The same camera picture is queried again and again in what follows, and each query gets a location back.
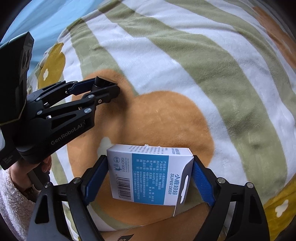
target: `product box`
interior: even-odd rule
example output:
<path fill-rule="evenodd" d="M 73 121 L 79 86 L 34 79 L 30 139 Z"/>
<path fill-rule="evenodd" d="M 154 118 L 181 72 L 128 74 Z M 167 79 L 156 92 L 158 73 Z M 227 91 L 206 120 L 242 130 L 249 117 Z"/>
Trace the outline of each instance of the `product box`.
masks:
<path fill-rule="evenodd" d="M 188 148 L 114 145 L 107 149 L 113 198 L 176 206 L 185 202 L 193 155 Z"/>

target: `metal screw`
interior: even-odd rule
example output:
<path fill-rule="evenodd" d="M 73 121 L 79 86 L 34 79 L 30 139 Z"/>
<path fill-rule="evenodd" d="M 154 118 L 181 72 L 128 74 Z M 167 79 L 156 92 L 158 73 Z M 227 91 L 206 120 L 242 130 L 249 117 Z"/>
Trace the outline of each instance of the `metal screw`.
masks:
<path fill-rule="evenodd" d="M 225 179 L 222 178 L 222 177 L 219 177 L 217 180 L 218 180 L 219 183 L 225 183 Z"/>
<path fill-rule="evenodd" d="M 81 179 L 79 177 L 76 177 L 73 179 L 73 182 L 74 183 L 80 183 Z"/>
<path fill-rule="evenodd" d="M 85 110 L 84 110 L 84 113 L 90 113 L 91 112 L 91 108 L 86 108 Z"/>
<path fill-rule="evenodd" d="M 248 188 L 253 188 L 254 187 L 254 184 L 253 183 L 247 183 L 247 187 Z"/>
<path fill-rule="evenodd" d="M 44 186 L 46 187 L 46 188 L 48 188 L 48 187 L 50 187 L 50 182 L 46 182 L 45 184 L 44 184 Z"/>

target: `hang hole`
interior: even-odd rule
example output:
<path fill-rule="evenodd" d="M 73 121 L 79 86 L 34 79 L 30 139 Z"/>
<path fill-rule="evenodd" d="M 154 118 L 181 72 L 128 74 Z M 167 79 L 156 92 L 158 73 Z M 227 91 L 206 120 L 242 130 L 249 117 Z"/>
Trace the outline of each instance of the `hang hole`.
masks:
<path fill-rule="evenodd" d="M 185 193 L 186 193 L 186 188 L 187 188 L 187 183 L 188 183 L 188 175 L 185 178 L 184 187 L 183 187 L 183 190 L 181 192 L 181 201 L 180 201 L 180 203 L 182 203 L 184 201 L 184 197 L 185 197 Z"/>

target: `blanket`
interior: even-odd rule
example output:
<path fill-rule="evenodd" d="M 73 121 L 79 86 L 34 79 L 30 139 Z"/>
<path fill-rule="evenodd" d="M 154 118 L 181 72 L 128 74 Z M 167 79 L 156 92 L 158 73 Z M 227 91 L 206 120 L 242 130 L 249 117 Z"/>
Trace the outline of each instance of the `blanket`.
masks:
<path fill-rule="evenodd" d="M 80 177 L 113 144 L 187 147 L 217 177 L 255 185 L 275 240 L 296 214 L 295 69 L 295 39 L 259 1 L 115 0 L 69 25 L 27 86 L 99 76 L 121 88 L 97 107 L 94 128 L 52 155 L 54 184 Z M 190 240 L 208 213 L 193 181 L 172 217 L 172 206 L 113 199 L 108 175 L 88 209 L 110 241 Z"/>

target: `blue sheet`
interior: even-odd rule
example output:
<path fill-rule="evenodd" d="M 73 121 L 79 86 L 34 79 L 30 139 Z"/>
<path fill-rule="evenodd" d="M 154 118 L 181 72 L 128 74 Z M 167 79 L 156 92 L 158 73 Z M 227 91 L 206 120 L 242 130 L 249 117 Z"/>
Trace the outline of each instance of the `blue sheet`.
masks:
<path fill-rule="evenodd" d="M 29 31 L 35 39 L 28 75 L 62 30 L 94 10 L 102 0 L 32 0 L 16 17 L 1 43 Z"/>

